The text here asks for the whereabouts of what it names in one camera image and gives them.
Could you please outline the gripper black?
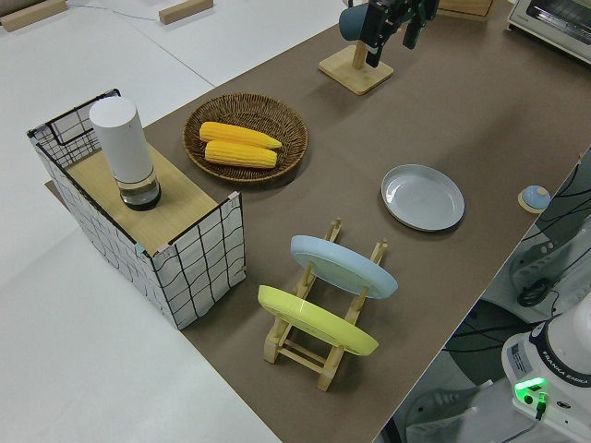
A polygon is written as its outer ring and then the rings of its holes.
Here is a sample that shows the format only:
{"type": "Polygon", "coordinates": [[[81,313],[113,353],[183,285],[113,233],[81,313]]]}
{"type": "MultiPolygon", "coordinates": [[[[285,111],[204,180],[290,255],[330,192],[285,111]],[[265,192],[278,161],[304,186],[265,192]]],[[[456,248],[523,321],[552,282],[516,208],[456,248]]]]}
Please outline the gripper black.
{"type": "Polygon", "coordinates": [[[366,14],[366,37],[369,47],[366,63],[369,66],[379,64],[385,21],[393,26],[408,23],[403,45],[408,49],[414,49],[421,31],[428,21],[435,18],[437,10],[438,0],[372,1],[366,14]]]}

